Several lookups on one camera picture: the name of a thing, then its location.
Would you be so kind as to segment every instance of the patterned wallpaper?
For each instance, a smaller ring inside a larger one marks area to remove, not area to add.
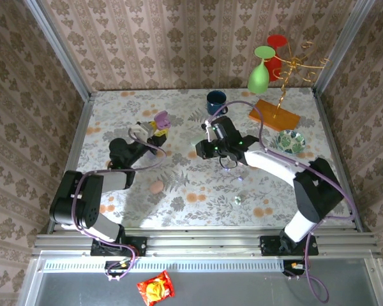
[[[92,91],[246,87],[255,47],[284,34],[328,56],[356,0],[40,0]],[[278,53],[285,57],[288,48]],[[309,86],[293,77],[290,86]]]
[[[0,0],[0,305],[15,305],[81,109],[30,11]]]
[[[376,1],[324,91],[364,224],[383,254],[383,1]]]

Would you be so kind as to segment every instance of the orange wooden base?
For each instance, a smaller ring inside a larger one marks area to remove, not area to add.
[[[257,102],[256,106],[264,116],[264,124],[271,129],[279,132],[284,129],[295,129],[298,125],[300,116],[294,113],[280,108],[274,118],[276,105],[260,100]],[[252,110],[248,117],[258,122],[261,121],[260,115],[255,110]]]

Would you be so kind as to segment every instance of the table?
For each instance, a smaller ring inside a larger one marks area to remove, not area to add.
[[[117,137],[129,141],[128,128],[137,121],[152,120],[162,110],[169,113],[172,127],[163,149],[168,158],[159,168],[139,171],[127,190],[105,193],[101,213],[126,227],[161,226],[263,226],[284,227],[297,210],[294,190],[283,180],[255,168],[239,166],[225,171],[217,159],[196,156],[190,140],[201,134],[201,123],[208,118],[208,89],[169,91],[99,92],[94,101],[86,137],[80,153],[78,171],[105,169],[109,162],[109,142]],[[256,103],[260,98],[277,104],[281,91],[268,89],[253,95],[246,89],[224,89],[227,101]],[[306,150],[299,158],[310,161],[320,156],[336,172],[322,123],[309,88],[291,88],[282,107],[301,116],[297,130],[306,139]],[[232,105],[229,116],[244,135],[258,135],[259,124],[248,118],[250,108]],[[264,128],[264,143],[275,147],[276,131]],[[150,166],[158,158],[145,155],[136,166]],[[242,172],[248,176],[238,181]],[[163,192],[153,195],[149,186],[161,180]],[[241,205],[234,197],[243,193]],[[334,215],[348,215],[346,204],[338,205]],[[325,226],[353,227],[350,221],[329,220]]]

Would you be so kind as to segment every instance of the purple cable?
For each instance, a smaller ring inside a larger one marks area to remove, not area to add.
[[[279,154],[277,152],[273,152],[272,150],[268,150],[268,148],[264,145],[264,143],[262,142],[262,129],[264,127],[264,116],[262,115],[262,112],[252,103],[249,103],[249,102],[246,102],[246,101],[232,101],[232,102],[228,102],[228,103],[225,103],[224,105],[222,105],[222,107],[220,107],[215,113],[214,115],[212,115],[207,121],[209,123],[211,123],[214,118],[221,112],[221,110],[223,108],[225,108],[226,106],[228,105],[231,105],[231,104],[235,104],[235,103],[241,103],[241,104],[246,104],[246,105],[249,105],[251,106],[260,116],[260,132],[259,132],[259,143],[260,143],[260,146],[265,150],[266,153],[274,156],[274,157],[277,157],[278,159],[280,160],[283,160],[283,161],[286,161],[288,163],[291,163],[291,164],[294,164],[294,165],[298,165],[300,166],[301,168],[305,169],[305,170],[308,170],[310,172],[312,172],[313,174],[315,174],[316,176],[318,176],[320,179],[322,180],[325,180],[328,184],[330,184],[331,186],[333,186],[337,191],[339,191],[343,197],[346,199],[346,201],[348,202],[348,204],[350,205],[350,212],[351,212],[351,215],[348,216],[348,217],[337,217],[337,216],[333,216],[333,215],[329,215],[327,216],[326,218],[327,219],[339,219],[339,220],[353,220],[355,218],[355,216],[357,215],[357,209],[356,209],[356,206],[355,206],[355,203],[353,202],[352,198],[346,194],[346,192],[335,182],[333,182],[330,178],[327,178],[325,175],[319,173],[318,171],[310,168],[309,166],[303,164],[303,163],[300,163],[298,161],[296,161],[295,159],[292,159],[292,158],[289,158],[287,156],[284,156],[282,154]],[[319,226],[320,224],[323,222],[323,220],[321,222],[319,222],[318,224],[316,224],[313,229],[309,232],[307,238],[306,238],[306,244],[305,244],[305,254],[304,254],[304,258],[305,258],[305,272],[306,272],[306,279],[308,280],[308,285],[309,285],[309,288],[311,289],[311,292],[312,294],[314,295],[314,297],[321,303],[327,303],[329,301],[329,291],[327,290],[325,284],[318,278],[312,276],[309,274],[309,256],[308,256],[308,252],[309,252],[309,244],[310,244],[310,239],[311,239],[311,235],[312,235],[312,232],[314,232]],[[326,295],[327,295],[327,298],[325,300],[322,300],[315,292],[313,286],[312,286],[312,283],[311,283],[311,280],[314,280],[315,282],[317,282],[318,284],[320,284],[326,291]]]
[[[79,195],[79,192],[81,190],[81,187],[82,187],[82,184],[84,183],[84,180],[92,175],[92,174],[97,174],[97,173],[108,173],[108,172],[124,172],[124,171],[142,171],[142,170],[148,170],[148,169],[151,169],[151,168],[155,168],[157,166],[159,166],[160,164],[162,164],[162,162],[165,160],[165,158],[167,157],[167,154],[166,152],[162,149],[162,148],[159,148],[155,145],[151,145],[150,143],[147,143],[147,142],[143,142],[142,140],[139,140],[138,138],[136,138],[135,136],[132,136],[131,135],[131,129],[129,129],[128,131],[128,135],[129,137],[136,141],[136,142],[139,142],[143,145],[147,145],[148,147],[151,147],[152,149],[155,149],[155,150],[159,150],[161,152],[163,152],[164,154],[164,157],[156,164],[152,165],[152,166],[148,166],[148,167],[142,167],[142,168],[135,168],[135,169],[108,169],[108,170],[93,170],[93,171],[89,171],[87,173],[85,173],[82,178],[79,180],[78,184],[77,184],[77,188],[75,190],[75,194],[74,194],[74,197],[72,199],[72,207],[71,207],[71,218],[72,218],[72,221],[73,221],[73,224],[74,226],[76,227],[76,229],[81,232],[82,234],[85,234],[86,236],[92,238],[92,239],[95,239],[97,241],[100,241],[102,242],[103,244],[106,244],[106,245],[109,245],[111,247],[119,247],[119,248],[122,248],[124,247],[125,249],[128,249],[130,252],[131,252],[131,261],[130,261],[130,264],[129,264],[129,267],[128,269],[126,269],[126,271],[119,275],[117,277],[117,280],[118,279],[122,279],[126,274],[128,274],[128,272],[133,268],[133,266],[135,265],[135,259],[136,259],[136,254],[135,254],[135,251],[133,250],[132,247],[130,247],[129,245],[125,245],[125,244],[117,244],[115,242],[109,242],[109,241],[106,241],[104,239],[101,239],[100,237],[97,237],[91,233],[88,233],[84,228],[81,228],[81,226],[78,225],[78,222],[77,222],[77,216],[76,216],[76,209],[77,209],[77,198],[78,198],[78,195]]]

